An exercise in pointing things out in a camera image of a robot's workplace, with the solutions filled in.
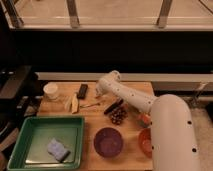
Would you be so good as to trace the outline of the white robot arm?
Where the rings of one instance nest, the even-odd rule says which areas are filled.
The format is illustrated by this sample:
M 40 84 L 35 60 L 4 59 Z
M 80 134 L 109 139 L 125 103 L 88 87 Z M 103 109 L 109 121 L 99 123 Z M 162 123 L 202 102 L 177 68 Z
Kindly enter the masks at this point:
M 105 74 L 97 82 L 96 94 L 111 92 L 151 116 L 153 171 L 201 171 L 187 103 L 172 94 L 147 94 L 123 85 L 120 80 L 121 74 L 116 70 Z

